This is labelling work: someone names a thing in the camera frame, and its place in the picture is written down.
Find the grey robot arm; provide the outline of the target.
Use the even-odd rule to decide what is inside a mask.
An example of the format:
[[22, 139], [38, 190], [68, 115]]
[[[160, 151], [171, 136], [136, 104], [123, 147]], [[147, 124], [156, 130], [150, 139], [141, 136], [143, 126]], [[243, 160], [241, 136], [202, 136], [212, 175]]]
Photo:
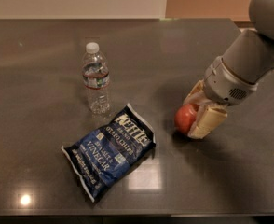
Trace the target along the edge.
[[186, 135], [202, 139], [227, 117], [226, 109], [256, 92], [259, 80], [274, 69], [274, 0], [251, 0], [246, 29], [206, 69], [184, 103], [199, 107]]

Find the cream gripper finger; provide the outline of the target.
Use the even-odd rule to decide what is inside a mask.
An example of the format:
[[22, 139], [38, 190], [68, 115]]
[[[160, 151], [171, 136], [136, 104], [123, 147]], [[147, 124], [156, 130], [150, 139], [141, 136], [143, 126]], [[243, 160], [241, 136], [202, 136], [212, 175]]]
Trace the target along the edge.
[[186, 96], [186, 98], [183, 101], [183, 104], [202, 105], [204, 98], [205, 94], [203, 92], [203, 81], [199, 80], [192, 88], [191, 92]]
[[227, 118], [226, 107], [222, 105], [201, 105], [196, 120], [187, 136], [192, 139], [203, 139]]

